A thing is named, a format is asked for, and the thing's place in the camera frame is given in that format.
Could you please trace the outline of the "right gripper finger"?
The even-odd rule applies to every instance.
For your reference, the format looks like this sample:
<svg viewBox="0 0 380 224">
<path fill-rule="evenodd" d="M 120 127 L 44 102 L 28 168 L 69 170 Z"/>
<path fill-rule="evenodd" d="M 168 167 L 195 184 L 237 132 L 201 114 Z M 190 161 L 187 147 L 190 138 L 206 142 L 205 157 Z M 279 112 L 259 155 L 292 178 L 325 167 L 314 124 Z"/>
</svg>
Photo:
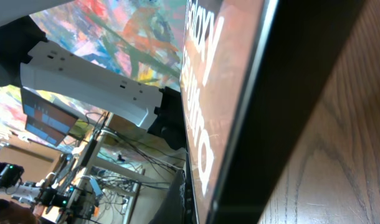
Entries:
<svg viewBox="0 0 380 224">
<path fill-rule="evenodd" d="M 149 224 L 192 224 L 194 202 L 185 171 L 179 170 L 165 199 Z"/>
</svg>

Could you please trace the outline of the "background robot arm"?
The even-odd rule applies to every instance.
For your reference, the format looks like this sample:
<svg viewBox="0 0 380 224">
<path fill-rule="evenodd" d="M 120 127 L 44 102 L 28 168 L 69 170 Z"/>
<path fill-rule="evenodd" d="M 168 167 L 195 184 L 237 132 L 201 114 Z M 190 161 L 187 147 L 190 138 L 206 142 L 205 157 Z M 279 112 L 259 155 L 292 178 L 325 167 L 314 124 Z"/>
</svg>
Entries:
<svg viewBox="0 0 380 224">
<path fill-rule="evenodd" d="M 84 204 L 69 205 L 73 195 L 67 197 L 51 187 L 36 187 L 22 183 L 21 175 L 24 168 L 15 164 L 0 162 L 0 191 L 8 194 L 12 189 L 12 196 L 26 199 L 31 205 L 45 207 L 59 207 L 64 213 L 73 219 L 86 219 L 77 210 L 84 208 Z M 168 189 L 168 194 L 163 200 L 151 223 L 187 223 L 188 206 L 185 197 L 186 184 L 184 172 L 179 172 L 174 182 Z M 38 219 L 29 208 L 24 208 L 16 203 L 0 199 L 0 223 L 46 223 Z"/>
</svg>

